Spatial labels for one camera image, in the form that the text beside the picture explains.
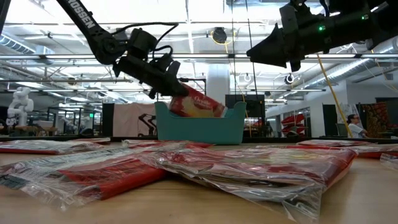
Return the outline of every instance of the person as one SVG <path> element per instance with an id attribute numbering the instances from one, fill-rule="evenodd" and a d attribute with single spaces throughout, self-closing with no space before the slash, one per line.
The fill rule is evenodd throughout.
<path id="1" fill-rule="evenodd" d="M 348 116 L 348 128 L 351 130 L 351 133 L 353 133 L 353 137 L 352 138 L 367 138 L 367 134 L 368 132 L 359 127 L 359 116 L 356 114 L 351 114 Z"/>

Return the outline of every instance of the red snack box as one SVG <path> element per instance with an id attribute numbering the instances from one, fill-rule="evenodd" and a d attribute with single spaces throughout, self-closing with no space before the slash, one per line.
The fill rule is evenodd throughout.
<path id="1" fill-rule="evenodd" d="M 192 118 L 221 118 L 225 115 L 227 108 L 224 105 L 185 84 L 183 85 L 189 95 L 173 97 L 170 103 L 171 112 Z"/>

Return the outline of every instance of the wooden table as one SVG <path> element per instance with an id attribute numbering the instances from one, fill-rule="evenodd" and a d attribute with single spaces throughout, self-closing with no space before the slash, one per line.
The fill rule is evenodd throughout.
<path id="1" fill-rule="evenodd" d="M 42 157 L 0 154 L 0 165 Z M 322 198 L 321 223 L 397 223 L 398 172 L 378 160 L 357 159 Z M 174 177 L 66 212 L 0 187 L 0 223 L 293 223 L 254 203 Z"/>

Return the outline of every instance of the ceiling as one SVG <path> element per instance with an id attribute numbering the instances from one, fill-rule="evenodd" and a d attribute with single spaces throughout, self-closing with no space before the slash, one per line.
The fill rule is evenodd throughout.
<path id="1" fill-rule="evenodd" d="M 286 1 L 249 1 L 248 11 L 246 5 L 239 4 L 244 1 L 236 1 L 233 7 L 231 0 L 103 0 L 101 4 L 94 0 L 81 0 L 86 8 L 93 12 L 96 21 L 109 32 L 116 28 L 138 22 L 178 22 L 180 25 L 167 35 L 159 45 L 171 45 L 175 54 L 245 54 L 251 46 L 256 45 L 265 39 L 273 30 L 275 23 L 280 25 L 278 8 Z M 313 13 L 323 12 L 318 1 L 307 1 Z M 216 44 L 211 38 L 211 32 L 215 27 L 223 27 L 228 35 L 228 44 Z M 159 38 L 169 27 L 166 26 L 145 26 L 145 31 Z M 234 44 L 232 44 L 233 33 L 235 33 Z M 67 16 L 57 1 L 44 0 L 13 0 L 4 26 L 4 35 L 17 40 L 31 49 L 38 45 L 45 46 L 54 54 L 82 55 L 92 54 L 85 37 L 77 26 Z M 364 45 L 348 45 L 331 50 L 331 53 L 365 52 Z M 19 54 L 15 50 L 0 45 L 2 54 Z M 291 73 L 288 68 L 274 67 L 270 65 L 253 64 L 244 60 L 231 59 L 177 59 L 182 64 L 178 71 L 178 77 L 205 78 L 209 73 L 209 65 L 212 63 L 226 63 L 231 65 L 231 87 L 236 82 L 240 88 L 254 88 L 253 67 L 256 75 L 257 88 L 291 88 L 284 84 L 284 77 Z M 3 79 L 12 80 L 40 80 L 40 79 L 90 79 L 89 83 L 41 83 L 42 88 L 59 89 L 148 89 L 148 86 L 140 85 L 134 78 L 122 74 L 119 80 L 114 82 L 114 73 L 111 68 L 100 65 L 95 60 L 75 60 L 63 58 L 54 60 L 51 65 L 39 63 L 33 60 L 5 60 L 4 68 L 0 73 Z M 326 69 L 335 66 L 336 63 L 325 63 Z M 316 61 L 302 63 L 302 68 L 295 72 L 296 83 L 305 84 L 321 70 Z M 190 82 L 189 85 L 201 90 L 203 82 Z M 2 88 L 9 88 L 3 83 Z M 64 100 L 65 96 L 75 96 L 72 93 L 59 92 L 57 95 L 48 97 Z M 118 92 L 105 96 L 97 93 L 78 93 L 78 97 L 87 98 L 90 101 L 101 101 L 104 97 L 116 101 L 132 101 L 150 103 L 152 100 L 143 92 Z"/>

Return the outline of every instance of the teal plastic basket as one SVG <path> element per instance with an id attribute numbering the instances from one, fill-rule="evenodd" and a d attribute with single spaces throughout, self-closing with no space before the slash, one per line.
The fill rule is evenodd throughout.
<path id="1" fill-rule="evenodd" d="M 170 112 L 164 102 L 156 102 L 155 110 L 159 140 L 187 140 L 220 145 L 242 143 L 246 103 L 236 103 L 224 118 L 183 118 Z"/>

